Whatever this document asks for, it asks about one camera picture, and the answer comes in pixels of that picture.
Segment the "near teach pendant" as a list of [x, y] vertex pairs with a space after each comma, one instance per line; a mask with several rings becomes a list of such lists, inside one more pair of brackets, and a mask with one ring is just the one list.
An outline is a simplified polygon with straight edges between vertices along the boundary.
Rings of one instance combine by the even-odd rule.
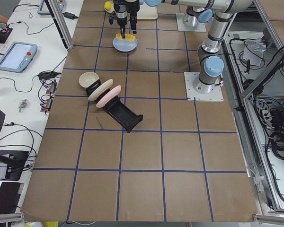
[[13, 42], [0, 59], [0, 70], [22, 73], [37, 53], [36, 44]]

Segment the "cream plate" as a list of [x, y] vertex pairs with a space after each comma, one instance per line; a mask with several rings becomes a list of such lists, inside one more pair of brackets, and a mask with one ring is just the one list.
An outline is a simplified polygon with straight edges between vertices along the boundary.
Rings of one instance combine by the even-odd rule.
[[107, 80], [89, 95], [88, 100], [95, 101], [102, 93], [104, 93], [106, 90], [111, 88], [112, 85], [113, 85], [113, 79]]

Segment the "aluminium frame post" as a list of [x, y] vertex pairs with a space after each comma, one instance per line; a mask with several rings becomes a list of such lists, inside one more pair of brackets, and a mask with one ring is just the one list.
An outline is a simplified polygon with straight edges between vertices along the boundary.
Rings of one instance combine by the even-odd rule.
[[56, 0], [45, 0], [44, 1], [48, 10], [52, 16], [54, 24], [58, 30], [59, 36], [62, 40], [62, 43], [66, 49], [73, 48], [73, 40], [71, 34], [67, 28], [64, 16], [61, 12], [59, 4]]

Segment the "blue plate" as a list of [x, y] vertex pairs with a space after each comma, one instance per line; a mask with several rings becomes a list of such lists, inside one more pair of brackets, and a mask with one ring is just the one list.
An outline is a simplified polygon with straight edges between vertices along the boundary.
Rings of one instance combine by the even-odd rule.
[[133, 41], [126, 41], [125, 39], [113, 39], [113, 47], [120, 52], [133, 51], [138, 45], [138, 41], [135, 38]]

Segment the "pink plate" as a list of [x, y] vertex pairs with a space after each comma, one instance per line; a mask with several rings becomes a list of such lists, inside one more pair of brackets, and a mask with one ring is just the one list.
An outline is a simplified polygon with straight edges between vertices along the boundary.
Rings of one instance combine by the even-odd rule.
[[103, 108], [111, 99], [118, 96], [121, 92], [122, 87], [118, 85], [111, 89], [107, 94], [105, 94], [96, 104], [97, 108]]

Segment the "black dish rack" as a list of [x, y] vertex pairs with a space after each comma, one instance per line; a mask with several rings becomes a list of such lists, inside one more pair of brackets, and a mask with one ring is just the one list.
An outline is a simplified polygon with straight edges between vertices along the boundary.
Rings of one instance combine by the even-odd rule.
[[[100, 80], [90, 87], [88, 87], [85, 91], [87, 96], [96, 90], [102, 83]], [[102, 93], [96, 100], [97, 102], [107, 94], [111, 89], [109, 88], [104, 93]], [[118, 96], [111, 99], [102, 109], [109, 114], [116, 122], [118, 122], [127, 132], [131, 132], [132, 129], [143, 120], [143, 115], [136, 115], [132, 110], [130, 110], [127, 106], [125, 106]]]

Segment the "cream bowl in rack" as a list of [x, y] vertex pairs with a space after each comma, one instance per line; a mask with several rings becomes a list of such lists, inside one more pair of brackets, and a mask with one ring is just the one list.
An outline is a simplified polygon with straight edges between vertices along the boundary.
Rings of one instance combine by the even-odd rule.
[[81, 74], [79, 77], [79, 85], [84, 89], [87, 89], [92, 84], [98, 81], [99, 81], [99, 76], [95, 72], [85, 72]]

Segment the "yellow lemon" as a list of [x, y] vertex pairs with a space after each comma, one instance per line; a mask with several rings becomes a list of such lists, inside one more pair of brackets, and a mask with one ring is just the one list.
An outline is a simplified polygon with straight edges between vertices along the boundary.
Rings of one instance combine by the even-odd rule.
[[110, 1], [106, 1], [104, 4], [104, 8], [105, 10], [110, 11], [112, 8], [112, 3]]

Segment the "yellow bread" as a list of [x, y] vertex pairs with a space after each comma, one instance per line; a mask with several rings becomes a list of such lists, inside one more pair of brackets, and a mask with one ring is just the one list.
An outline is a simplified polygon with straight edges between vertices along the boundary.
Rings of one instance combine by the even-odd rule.
[[127, 42], [133, 42], [135, 40], [135, 36], [132, 34], [125, 34], [122, 36], [121, 33], [117, 33], [115, 35], [116, 39], [121, 40], [121, 41], [127, 41]]

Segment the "cream serving tray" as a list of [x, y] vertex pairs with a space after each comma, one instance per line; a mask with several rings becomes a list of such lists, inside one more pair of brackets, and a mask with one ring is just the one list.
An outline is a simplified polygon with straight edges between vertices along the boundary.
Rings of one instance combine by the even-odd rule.
[[139, 1], [140, 10], [137, 13], [138, 20], [155, 20], [158, 18], [157, 7], [148, 6], [144, 0]]

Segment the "black power adapter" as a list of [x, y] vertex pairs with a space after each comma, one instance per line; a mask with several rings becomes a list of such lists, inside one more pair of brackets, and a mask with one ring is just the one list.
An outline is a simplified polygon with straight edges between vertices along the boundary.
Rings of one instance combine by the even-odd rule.
[[69, 13], [69, 12], [64, 12], [64, 13], [63, 13], [63, 16], [64, 16], [65, 18], [72, 19], [72, 20], [79, 18], [79, 17], [76, 16], [75, 14], [72, 14], [72, 13]]

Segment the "black monitor stand base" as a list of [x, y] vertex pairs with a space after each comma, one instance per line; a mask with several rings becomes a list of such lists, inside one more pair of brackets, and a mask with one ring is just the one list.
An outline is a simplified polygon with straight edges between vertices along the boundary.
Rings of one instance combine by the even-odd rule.
[[0, 181], [18, 181], [25, 168], [28, 151], [0, 150]]

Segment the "white box in cabinet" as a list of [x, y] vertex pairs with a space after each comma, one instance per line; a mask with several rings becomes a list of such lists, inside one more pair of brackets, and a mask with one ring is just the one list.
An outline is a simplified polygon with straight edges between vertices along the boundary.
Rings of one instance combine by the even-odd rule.
[[246, 39], [244, 41], [243, 61], [249, 61], [251, 66], [260, 67], [263, 63], [264, 52], [266, 51], [266, 44], [261, 38]]

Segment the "white bowl with lemon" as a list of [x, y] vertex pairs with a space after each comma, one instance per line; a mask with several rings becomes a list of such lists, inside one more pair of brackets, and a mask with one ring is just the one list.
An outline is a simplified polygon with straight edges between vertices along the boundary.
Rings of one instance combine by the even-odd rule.
[[117, 8], [118, 1], [117, 0], [109, 0], [112, 3], [112, 8], [110, 11], [105, 10], [107, 13], [112, 14], [113, 12], [117, 13], [119, 9]]

